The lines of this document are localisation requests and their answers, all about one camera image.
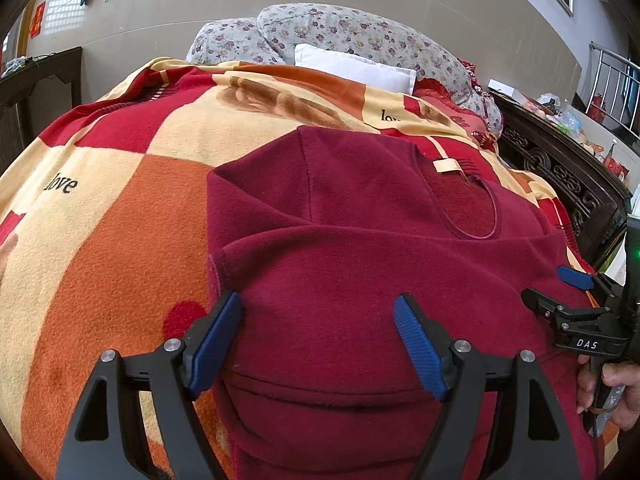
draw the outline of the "human hand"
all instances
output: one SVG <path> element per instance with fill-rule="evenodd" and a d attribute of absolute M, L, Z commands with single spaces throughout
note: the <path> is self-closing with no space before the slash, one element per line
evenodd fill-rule
<path fill-rule="evenodd" d="M 591 373 L 589 356 L 579 355 L 582 365 L 578 373 L 577 413 L 584 412 L 593 404 L 596 376 Z M 632 362 L 606 363 L 602 367 L 602 382 L 607 386 L 624 384 L 625 392 L 609 419 L 623 431 L 629 431 L 640 415 L 640 366 Z"/>

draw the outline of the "wooden cabinet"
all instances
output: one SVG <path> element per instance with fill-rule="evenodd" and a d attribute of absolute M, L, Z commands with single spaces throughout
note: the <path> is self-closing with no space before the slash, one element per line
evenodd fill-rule
<path fill-rule="evenodd" d="M 0 175 L 33 140 L 29 95 L 40 80 L 56 76 L 70 83 L 71 103 L 82 104 L 80 72 L 82 47 L 28 60 L 27 64 L 0 79 Z"/>
<path fill-rule="evenodd" d="M 567 209 L 582 257 L 597 269 L 622 239 L 631 193 L 577 142 L 500 94 L 500 156 L 544 178 Z"/>

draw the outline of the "white tiled wall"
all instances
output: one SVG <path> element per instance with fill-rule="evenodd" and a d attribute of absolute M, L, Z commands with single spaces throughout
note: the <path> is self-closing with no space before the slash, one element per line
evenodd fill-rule
<path fill-rule="evenodd" d="M 403 22 L 456 56 L 529 94 L 569 98 L 580 66 L 527 0 L 46 0 L 42 33 L 28 54 L 84 48 L 83 99 L 95 100 L 156 56 L 183 58 L 199 28 L 217 18 L 256 16 L 265 6 L 317 2 Z"/>

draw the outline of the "blanket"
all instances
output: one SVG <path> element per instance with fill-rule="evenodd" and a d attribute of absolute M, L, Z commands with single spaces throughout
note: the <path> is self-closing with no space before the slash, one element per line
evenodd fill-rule
<path fill-rule="evenodd" d="M 294 66 L 152 60 L 56 120 L 0 178 L 0 419 L 45 480 L 100 353 L 152 351 L 208 310 L 207 173 L 301 124 L 471 160 L 570 232 L 548 183 L 507 169 L 420 98 Z M 168 468 L 150 396 L 141 402 L 153 459 Z M 231 475 L 212 396 L 196 410 Z"/>

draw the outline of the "carved wooden panel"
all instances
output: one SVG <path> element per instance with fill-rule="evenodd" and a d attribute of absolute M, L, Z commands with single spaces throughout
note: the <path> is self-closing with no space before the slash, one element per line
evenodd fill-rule
<path fill-rule="evenodd" d="M 513 168 L 544 178 L 571 219 L 582 257 L 598 267 L 620 241 L 631 193 L 575 141 L 516 104 L 496 102 L 505 128 L 500 156 Z"/>

